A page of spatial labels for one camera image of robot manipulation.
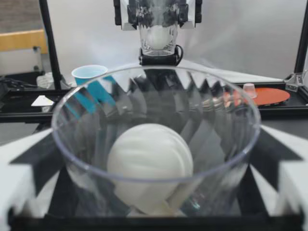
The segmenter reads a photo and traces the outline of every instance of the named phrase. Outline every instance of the clear plastic container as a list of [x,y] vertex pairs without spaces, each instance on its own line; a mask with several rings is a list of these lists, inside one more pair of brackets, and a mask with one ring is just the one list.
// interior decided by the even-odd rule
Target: clear plastic container
[[[92,96],[87,87],[94,81],[110,98]],[[78,216],[193,217],[229,212],[260,132],[258,109],[242,89],[206,72],[162,66],[125,69],[90,82],[70,91],[52,118],[53,137],[79,196]],[[107,172],[116,139],[146,123],[165,125],[186,141],[193,176],[147,179]],[[119,184],[136,203],[160,209],[144,212],[124,203],[116,193]],[[167,188],[173,190],[163,203],[154,199]]]
[[178,5],[175,0],[137,0],[137,18],[144,55],[174,54],[178,36]]

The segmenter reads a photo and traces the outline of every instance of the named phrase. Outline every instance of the orange plate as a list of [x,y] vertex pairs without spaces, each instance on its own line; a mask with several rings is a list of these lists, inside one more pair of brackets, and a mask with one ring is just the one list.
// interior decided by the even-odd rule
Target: orange plate
[[275,88],[256,88],[256,92],[254,101],[258,106],[278,104],[290,98],[288,92]]

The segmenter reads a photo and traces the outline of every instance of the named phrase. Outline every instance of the white backdrop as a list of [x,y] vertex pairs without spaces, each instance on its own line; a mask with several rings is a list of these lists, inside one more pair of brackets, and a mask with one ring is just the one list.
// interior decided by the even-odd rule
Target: white backdrop
[[[180,30],[185,59],[285,78],[294,69],[307,0],[204,0],[203,22]],[[135,63],[138,31],[114,23],[112,0],[49,0],[61,72],[85,64]]]

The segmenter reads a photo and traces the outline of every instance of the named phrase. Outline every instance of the blue cup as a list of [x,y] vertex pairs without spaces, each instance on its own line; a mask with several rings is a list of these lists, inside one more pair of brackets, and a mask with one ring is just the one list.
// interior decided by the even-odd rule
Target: blue cup
[[[101,65],[87,65],[76,68],[72,71],[72,76],[75,78],[77,85],[82,85],[89,80],[102,76],[108,71],[107,67]],[[114,81],[111,76],[105,77],[104,80]],[[104,89],[100,81],[94,81],[87,86],[87,90],[93,97],[95,102],[91,102],[86,99],[85,96],[76,95],[79,102],[87,109],[89,113],[93,113],[95,110],[95,103],[104,102],[115,105],[115,101],[109,95],[109,93]]]

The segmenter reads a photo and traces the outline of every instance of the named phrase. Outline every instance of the white ball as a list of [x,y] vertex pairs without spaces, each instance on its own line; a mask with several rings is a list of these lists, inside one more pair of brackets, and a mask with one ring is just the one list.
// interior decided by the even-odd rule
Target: white ball
[[[143,124],[124,132],[114,143],[107,171],[118,176],[162,180],[192,176],[189,147],[175,131],[159,124]],[[125,204],[146,214],[157,209],[178,186],[178,181],[114,181],[115,194]]]
[[161,51],[172,40],[168,27],[162,27],[155,25],[149,29],[147,34],[147,43],[151,49],[155,51]]

